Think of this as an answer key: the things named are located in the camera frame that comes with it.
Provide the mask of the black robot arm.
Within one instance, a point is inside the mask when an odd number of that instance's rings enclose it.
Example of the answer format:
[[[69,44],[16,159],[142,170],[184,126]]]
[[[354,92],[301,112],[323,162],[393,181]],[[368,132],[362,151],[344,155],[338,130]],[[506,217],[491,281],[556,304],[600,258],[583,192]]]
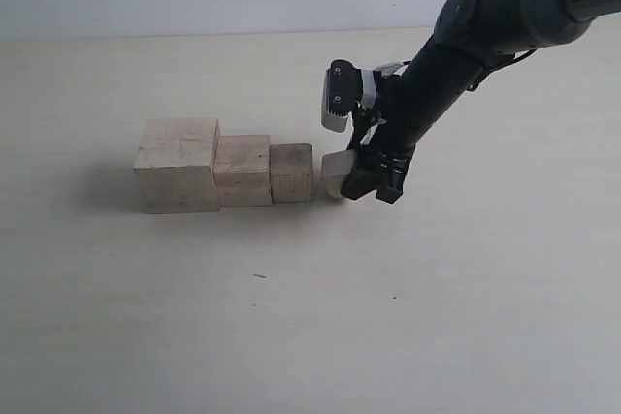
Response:
[[[322,123],[351,131],[353,158],[338,194],[396,202],[417,143],[463,94],[540,49],[576,41],[595,19],[619,9],[620,0],[446,0],[411,60],[372,70],[333,61]]]

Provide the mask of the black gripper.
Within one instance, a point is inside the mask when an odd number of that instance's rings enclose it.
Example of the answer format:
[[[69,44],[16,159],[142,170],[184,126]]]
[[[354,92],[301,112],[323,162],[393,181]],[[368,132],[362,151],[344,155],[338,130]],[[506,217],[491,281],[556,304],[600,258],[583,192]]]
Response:
[[[340,194],[359,200],[376,192],[378,200],[396,203],[403,195],[415,151],[416,125],[402,112],[354,112],[351,119],[353,130],[347,149],[353,152],[353,162]]]

